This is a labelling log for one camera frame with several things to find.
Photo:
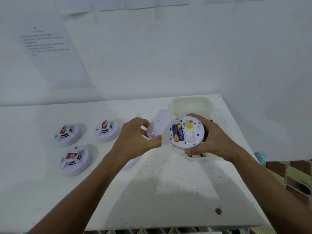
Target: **right hand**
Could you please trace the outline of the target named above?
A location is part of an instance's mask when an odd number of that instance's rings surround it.
[[[232,161],[243,150],[216,123],[197,114],[187,115],[197,118],[204,125],[206,140],[204,139],[204,142],[200,145],[186,149],[185,154],[213,153],[226,161]]]

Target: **red label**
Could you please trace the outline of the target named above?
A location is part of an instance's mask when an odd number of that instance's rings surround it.
[[[74,159],[77,155],[78,155],[78,153],[68,153],[68,154],[66,155],[66,159],[68,159],[68,158]]]
[[[103,122],[103,123],[102,123],[102,130],[103,130],[103,129],[107,129],[107,123],[106,123],[106,122]]]
[[[67,127],[63,127],[63,128],[60,130],[60,134],[65,134],[66,129],[67,129]]]

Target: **hand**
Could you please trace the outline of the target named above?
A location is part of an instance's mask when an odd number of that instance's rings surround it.
[[[147,128],[149,121],[136,117],[122,126],[119,137],[111,150],[115,156],[121,156],[121,159],[127,162],[130,159],[141,156],[150,149],[161,146],[162,136],[159,135],[151,140],[144,138],[142,135],[147,137],[147,134],[141,126]]]
[[[206,139],[204,138],[204,142],[200,145],[186,149],[186,154],[213,153],[231,161],[237,153],[243,150],[216,123],[196,114],[188,114],[188,116],[197,118],[204,125]]]

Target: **left hand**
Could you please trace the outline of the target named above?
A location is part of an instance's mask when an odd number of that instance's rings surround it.
[[[159,135],[154,139],[147,139],[146,131],[141,128],[149,126],[149,121],[143,118],[133,118],[126,122],[121,129],[119,137],[113,145],[111,151],[115,156],[119,156],[122,160],[129,161],[130,159],[141,156],[150,149],[161,146],[162,136]]]

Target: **blue object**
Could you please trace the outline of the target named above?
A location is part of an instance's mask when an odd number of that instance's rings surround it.
[[[260,165],[264,165],[266,163],[266,155],[261,152],[256,152],[255,157],[259,161]]]

